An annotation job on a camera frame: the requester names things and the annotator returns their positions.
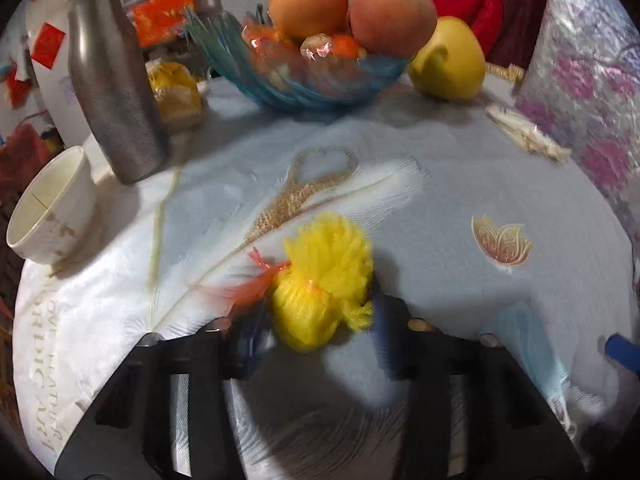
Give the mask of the white ceramic bowl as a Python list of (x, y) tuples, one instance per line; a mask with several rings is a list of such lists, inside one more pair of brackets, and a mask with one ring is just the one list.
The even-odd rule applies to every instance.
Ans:
[(55, 264), (84, 238), (94, 208), (96, 184), (83, 148), (62, 151), (44, 166), (12, 212), (6, 244), (25, 260)]

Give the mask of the floral pillow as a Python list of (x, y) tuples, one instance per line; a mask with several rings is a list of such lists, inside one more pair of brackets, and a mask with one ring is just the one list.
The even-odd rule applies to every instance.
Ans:
[(639, 32), (620, 0), (547, 0), (516, 107), (556, 143), (639, 245)]

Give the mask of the silver metal bottle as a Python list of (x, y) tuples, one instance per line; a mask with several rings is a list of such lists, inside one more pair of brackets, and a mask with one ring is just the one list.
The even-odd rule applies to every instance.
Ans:
[(134, 25), (120, 0), (70, 0), (68, 69), (89, 128), (118, 180), (136, 183), (170, 155)]

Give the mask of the light blue face mask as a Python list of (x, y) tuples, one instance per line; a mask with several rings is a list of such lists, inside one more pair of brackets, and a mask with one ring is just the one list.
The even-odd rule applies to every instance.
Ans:
[(537, 387), (567, 435), (576, 427), (568, 412), (565, 389), (568, 373), (556, 356), (544, 323), (525, 302), (516, 302), (494, 314), (482, 325), (478, 336), (494, 336)]

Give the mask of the white bed sheet tablecloth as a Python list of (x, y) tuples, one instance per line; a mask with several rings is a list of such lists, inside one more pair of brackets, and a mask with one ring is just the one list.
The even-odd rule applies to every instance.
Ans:
[(446, 333), (506, 338), (570, 436), (631, 420), (638, 382), (602, 346), (639, 335), (636, 252), (576, 162), (405, 84), (342, 116), (273, 113), (225, 81), (207, 103), (158, 174), (95, 179), (69, 148), (11, 218), (17, 405), (43, 466), (142, 337), (189, 336), (261, 293), (276, 333), (229, 388), (248, 476), (388, 476), (405, 389), (375, 363), (373, 281)]

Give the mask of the red cushion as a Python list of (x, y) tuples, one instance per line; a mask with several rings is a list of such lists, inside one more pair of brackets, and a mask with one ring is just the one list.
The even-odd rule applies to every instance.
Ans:
[(491, 54), (503, 25), (503, 0), (432, 0), (438, 16), (453, 16), (472, 29), (485, 58)]

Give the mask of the right peach in bowl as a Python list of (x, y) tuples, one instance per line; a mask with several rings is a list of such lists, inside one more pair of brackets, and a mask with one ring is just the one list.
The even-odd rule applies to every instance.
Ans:
[(350, 0), (352, 36), (368, 52), (413, 58), (433, 36), (437, 11), (432, 0)]

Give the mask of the peach in bowl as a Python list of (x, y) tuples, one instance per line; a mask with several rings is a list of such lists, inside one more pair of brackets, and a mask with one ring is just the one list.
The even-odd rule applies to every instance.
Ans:
[(433, 36), (437, 11), (432, 0), (350, 0), (352, 36), (368, 52), (413, 58)]
[(349, 0), (269, 0), (273, 26), (296, 41), (344, 32)]

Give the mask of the left peach in bowl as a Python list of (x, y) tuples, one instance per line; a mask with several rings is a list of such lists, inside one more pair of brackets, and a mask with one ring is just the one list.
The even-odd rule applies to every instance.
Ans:
[(296, 41), (344, 32), (349, 0), (269, 0), (273, 26)]

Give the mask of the yellow pomelo fruit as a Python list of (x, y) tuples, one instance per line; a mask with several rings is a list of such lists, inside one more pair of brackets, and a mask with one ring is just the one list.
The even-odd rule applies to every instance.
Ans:
[(485, 55), (469, 25), (460, 18), (442, 16), (430, 41), (409, 64), (407, 73), (414, 88), (424, 96), (470, 100), (482, 88)]

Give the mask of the yellow plastic bag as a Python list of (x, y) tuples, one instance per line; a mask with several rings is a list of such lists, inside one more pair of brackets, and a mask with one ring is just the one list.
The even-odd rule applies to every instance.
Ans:
[(150, 61), (145, 64), (160, 119), (170, 133), (186, 130), (203, 119), (198, 82), (181, 63)]

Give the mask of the blue glass fruit bowl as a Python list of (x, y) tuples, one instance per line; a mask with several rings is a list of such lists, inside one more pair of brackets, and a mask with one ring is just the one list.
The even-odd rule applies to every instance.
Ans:
[(265, 36), (262, 24), (242, 25), (222, 12), (200, 18), (186, 10), (184, 30), (210, 69), (244, 96), (282, 112), (337, 113), (373, 101), (405, 71), (406, 58), (306, 58), (297, 48)]

